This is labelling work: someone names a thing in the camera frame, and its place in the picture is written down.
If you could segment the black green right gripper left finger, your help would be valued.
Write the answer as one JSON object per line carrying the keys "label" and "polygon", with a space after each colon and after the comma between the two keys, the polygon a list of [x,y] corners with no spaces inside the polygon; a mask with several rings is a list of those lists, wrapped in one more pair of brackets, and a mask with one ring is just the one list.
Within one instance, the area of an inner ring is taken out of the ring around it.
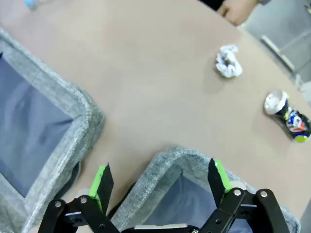
{"label": "black green right gripper left finger", "polygon": [[88,194],[66,203],[62,199],[50,201],[40,224],[41,233],[75,233],[81,226],[89,226],[94,233],[118,233],[106,215],[114,181],[110,166],[101,166]]}

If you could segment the person's left hand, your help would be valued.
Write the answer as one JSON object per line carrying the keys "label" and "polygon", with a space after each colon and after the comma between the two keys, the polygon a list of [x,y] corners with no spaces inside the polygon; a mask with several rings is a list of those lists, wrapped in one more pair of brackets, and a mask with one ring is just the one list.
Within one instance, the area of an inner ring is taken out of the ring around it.
{"label": "person's left hand", "polygon": [[217,13],[234,26],[240,26],[257,6],[257,0],[224,0]]}

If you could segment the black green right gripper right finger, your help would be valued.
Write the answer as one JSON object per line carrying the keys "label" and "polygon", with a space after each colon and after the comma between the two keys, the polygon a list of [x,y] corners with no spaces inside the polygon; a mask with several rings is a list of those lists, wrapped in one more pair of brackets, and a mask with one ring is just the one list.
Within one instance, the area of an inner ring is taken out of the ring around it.
{"label": "black green right gripper right finger", "polygon": [[237,219],[245,219],[254,233],[288,233],[281,208],[270,189],[255,194],[239,187],[226,189],[228,177],[221,163],[210,160],[208,182],[216,209],[198,230],[200,233],[227,233]]}

